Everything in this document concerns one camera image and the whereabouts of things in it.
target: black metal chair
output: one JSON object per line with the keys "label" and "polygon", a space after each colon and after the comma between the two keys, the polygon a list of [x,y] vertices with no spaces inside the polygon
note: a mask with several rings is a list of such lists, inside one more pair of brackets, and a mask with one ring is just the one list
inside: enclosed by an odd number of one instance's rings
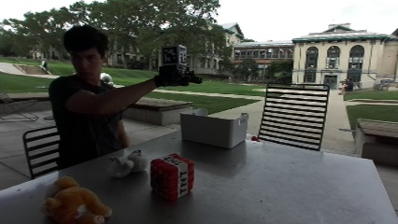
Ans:
{"label": "black metal chair", "polygon": [[329,96],[329,85],[268,84],[259,139],[320,151]]}
{"label": "black metal chair", "polygon": [[31,178],[58,171],[61,135],[57,126],[27,131],[23,141]]}
{"label": "black metal chair", "polygon": [[0,101],[3,102],[3,111],[0,111],[0,120],[5,119],[29,119],[37,121],[39,117],[25,111],[29,107],[38,103],[38,100],[14,101],[9,94],[0,89]]}

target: roof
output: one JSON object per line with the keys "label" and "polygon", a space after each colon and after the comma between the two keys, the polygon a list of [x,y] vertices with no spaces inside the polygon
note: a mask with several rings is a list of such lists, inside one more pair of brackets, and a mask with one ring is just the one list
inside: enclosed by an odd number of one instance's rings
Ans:
{"label": "roof", "polygon": [[324,31],[324,33],[333,32],[336,30],[355,31],[351,27],[345,26],[344,24],[336,24],[329,30]]}
{"label": "roof", "polygon": [[228,33],[231,33],[231,34],[235,34],[235,33],[236,33],[236,32],[234,31],[234,28],[236,27],[236,28],[238,28],[238,35],[239,35],[242,38],[244,38],[244,33],[243,33],[242,30],[240,30],[240,27],[239,27],[238,22],[224,23],[224,24],[222,24],[220,26],[222,26],[222,27],[224,28],[224,30],[226,30]]}
{"label": "roof", "polygon": [[267,47],[267,46],[294,46],[292,40],[262,41],[262,42],[242,42],[235,44],[235,48]]}
{"label": "roof", "polygon": [[395,35],[385,35],[373,32],[363,31],[339,31],[332,32],[328,30],[323,33],[312,33],[294,39],[295,43],[308,41],[329,41],[329,40],[353,40],[353,39],[398,39]]}
{"label": "roof", "polygon": [[398,36],[398,29],[392,33],[392,35]]}

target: orange stuffed toy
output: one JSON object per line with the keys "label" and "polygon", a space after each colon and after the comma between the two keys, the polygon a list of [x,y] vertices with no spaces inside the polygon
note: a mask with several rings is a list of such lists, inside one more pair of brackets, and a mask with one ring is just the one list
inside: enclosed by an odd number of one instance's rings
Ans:
{"label": "orange stuffed toy", "polygon": [[95,192],[82,188],[71,176],[63,176],[49,189],[43,212],[59,224],[100,224],[112,216],[112,210]]}

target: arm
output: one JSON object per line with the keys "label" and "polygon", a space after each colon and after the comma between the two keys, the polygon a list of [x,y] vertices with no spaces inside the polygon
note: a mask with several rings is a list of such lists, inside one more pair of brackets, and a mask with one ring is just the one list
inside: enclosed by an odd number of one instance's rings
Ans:
{"label": "arm", "polygon": [[118,88],[103,94],[78,91],[67,100],[67,109],[77,113],[93,115],[116,113],[135,104],[156,88],[158,85],[152,78],[146,82]]}
{"label": "arm", "polygon": [[128,136],[126,133],[123,120],[120,120],[119,126],[118,126],[118,139],[120,141],[122,148],[130,147],[130,139],[128,139]]}

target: sky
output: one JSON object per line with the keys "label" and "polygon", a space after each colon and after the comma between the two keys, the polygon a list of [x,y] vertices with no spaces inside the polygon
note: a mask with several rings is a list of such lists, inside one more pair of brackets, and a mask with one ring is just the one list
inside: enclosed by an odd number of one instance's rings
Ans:
{"label": "sky", "polygon": [[[351,23],[353,30],[387,35],[398,29],[398,1],[393,0],[219,1],[219,24],[238,22],[246,38],[255,41],[292,40],[324,32],[329,24],[337,23]],[[22,20],[30,11],[69,7],[75,2],[78,0],[11,0],[0,7],[0,21]]]}

